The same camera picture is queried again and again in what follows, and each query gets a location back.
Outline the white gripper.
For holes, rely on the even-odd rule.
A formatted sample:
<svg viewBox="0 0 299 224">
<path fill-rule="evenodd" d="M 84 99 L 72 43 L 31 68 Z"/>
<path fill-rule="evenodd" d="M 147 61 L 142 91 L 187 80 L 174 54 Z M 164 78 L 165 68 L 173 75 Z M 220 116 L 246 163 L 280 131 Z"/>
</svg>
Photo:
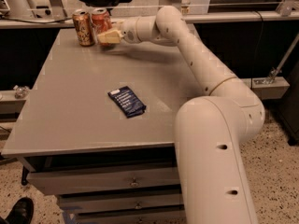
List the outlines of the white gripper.
<svg viewBox="0 0 299 224">
<path fill-rule="evenodd" d="M 141 43 L 146 40 L 144 21 L 143 17 L 113 21 L 113 29 L 98 34 L 97 39 L 101 44 L 120 44 L 122 39 L 131 44 Z"/>
</svg>

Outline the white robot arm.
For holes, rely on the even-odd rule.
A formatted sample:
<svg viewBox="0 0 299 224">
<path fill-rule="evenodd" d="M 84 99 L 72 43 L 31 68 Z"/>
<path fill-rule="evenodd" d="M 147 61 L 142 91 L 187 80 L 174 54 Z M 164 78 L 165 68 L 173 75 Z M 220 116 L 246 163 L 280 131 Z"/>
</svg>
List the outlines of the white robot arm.
<svg viewBox="0 0 299 224">
<path fill-rule="evenodd" d="M 259 97 L 190 31 L 181 13 L 162 7 L 118 22 L 102 43 L 171 42 L 203 94 L 175 120 L 175 150 L 188 224 L 258 224 L 239 145 L 263 127 Z"/>
</svg>

